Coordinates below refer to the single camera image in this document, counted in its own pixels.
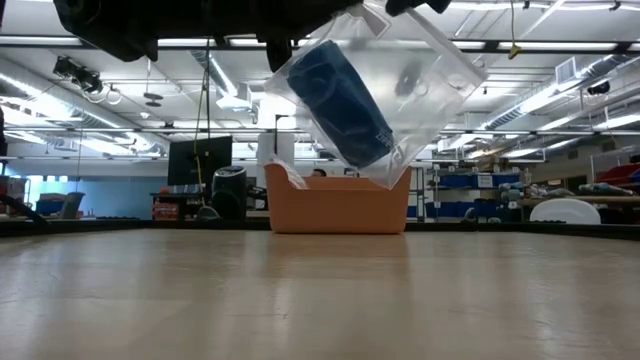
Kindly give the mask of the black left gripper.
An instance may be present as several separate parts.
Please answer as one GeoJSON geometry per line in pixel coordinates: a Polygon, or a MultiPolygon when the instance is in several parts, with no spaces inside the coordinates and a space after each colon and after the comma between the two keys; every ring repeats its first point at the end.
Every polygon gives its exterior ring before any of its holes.
{"type": "Polygon", "coordinates": [[[272,71],[292,55],[291,41],[314,32],[362,0],[202,0],[169,1],[159,7],[154,33],[159,38],[253,34],[266,45],[272,71]]]}

